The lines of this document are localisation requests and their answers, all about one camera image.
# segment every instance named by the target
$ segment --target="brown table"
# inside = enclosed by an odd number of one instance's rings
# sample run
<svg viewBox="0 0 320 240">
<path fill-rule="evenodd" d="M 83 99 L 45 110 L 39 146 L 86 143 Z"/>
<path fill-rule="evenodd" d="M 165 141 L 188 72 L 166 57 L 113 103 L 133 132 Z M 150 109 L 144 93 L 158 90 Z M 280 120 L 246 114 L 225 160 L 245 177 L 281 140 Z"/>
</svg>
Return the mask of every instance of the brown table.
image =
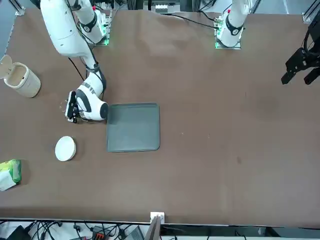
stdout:
<svg viewBox="0 0 320 240">
<path fill-rule="evenodd" d="M 109 153 L 104 122 L 64 118 L 82 81 L 28 9 L 7 54 L 42 87 L 26 99 L 0 83 L 0 159 L 23 160 L 21 185 L 0 193 L 1 217 L 148 222 L 160 211 L 168 223 L 318 227 L 320 82 L 305 85 L 306 72 L 280 81 L 306 29 L 299 15 L 249 15 L 242 50 L 216 50 L 209 28 L 119 11 L 110 45 L 95 48 L 104 100 L 158 103 L 161 141 Z M 54 154 L 64 135 L 77 143 L 69 162 Z"/>
</svg>

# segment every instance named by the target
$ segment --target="gray tray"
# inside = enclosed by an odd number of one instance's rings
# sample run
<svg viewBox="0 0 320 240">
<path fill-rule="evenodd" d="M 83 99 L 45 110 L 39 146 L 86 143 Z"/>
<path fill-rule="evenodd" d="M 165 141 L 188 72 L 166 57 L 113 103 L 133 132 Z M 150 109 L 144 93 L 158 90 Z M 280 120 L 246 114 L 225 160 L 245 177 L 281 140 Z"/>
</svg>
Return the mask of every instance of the gray tray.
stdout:
<svg viewBox="0 0 320 240">
<path fill-rule="evenodd" d="M 155 151 L 159 146 L 158 104 L 128 103 L 109 107 L 106 124 L 108 152 Z"/>
</svg>

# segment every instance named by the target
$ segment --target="cylindrical container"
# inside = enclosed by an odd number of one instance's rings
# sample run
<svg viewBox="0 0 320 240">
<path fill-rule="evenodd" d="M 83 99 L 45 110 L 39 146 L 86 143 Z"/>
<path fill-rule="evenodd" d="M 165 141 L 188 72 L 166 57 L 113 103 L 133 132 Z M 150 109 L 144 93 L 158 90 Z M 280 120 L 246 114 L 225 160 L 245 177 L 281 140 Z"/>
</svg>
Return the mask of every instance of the cylindrical container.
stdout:
<svg viewBox="0 0 320 240">
<path fill-rule="evenodd" d="M 3 68 L 6 69 L 2 77 L 7 86 L 27 98 L 33 98 L 37 95 L 41 87 L 41 82 L 26 65 L 20 62 L 12 63 L 8 55 L 3 57 L 1 63 Z"/>
</svg>

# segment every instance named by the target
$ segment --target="open container lid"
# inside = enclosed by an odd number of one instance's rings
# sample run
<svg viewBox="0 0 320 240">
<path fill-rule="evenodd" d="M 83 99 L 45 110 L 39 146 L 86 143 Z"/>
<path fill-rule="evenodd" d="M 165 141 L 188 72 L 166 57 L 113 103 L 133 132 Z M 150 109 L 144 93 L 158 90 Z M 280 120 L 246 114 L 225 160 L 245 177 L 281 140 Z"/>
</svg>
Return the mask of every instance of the open container lid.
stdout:
<svg viewBox="0 0 320 240">
<path fill-rule="evenodd" d="M 11 57 L 9 55 L 4 55 L 0 61 L 0 79 L 7 79 L 14 67 Z"/>
</svg>

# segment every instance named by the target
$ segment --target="white lid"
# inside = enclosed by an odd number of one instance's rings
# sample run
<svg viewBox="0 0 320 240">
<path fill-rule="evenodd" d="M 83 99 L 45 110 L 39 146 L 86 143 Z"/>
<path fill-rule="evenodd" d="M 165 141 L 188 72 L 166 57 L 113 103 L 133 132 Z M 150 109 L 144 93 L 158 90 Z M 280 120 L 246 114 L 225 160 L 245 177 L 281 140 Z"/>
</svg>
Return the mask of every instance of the white lid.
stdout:
<svg viewBox="0 0 320 240">
<path fill-rule="evenodd" d="M 4 55 L 0 61 L 0 79 L 7 79 L 14 67 L 11 57 Z"/>
<path fill-rule="evenodd" d="M 63 136 L 55 145 L 55 156 L 60 161 L 68 161 L 76 154 L 75 141 L 70 136 Z"/>
</svg>

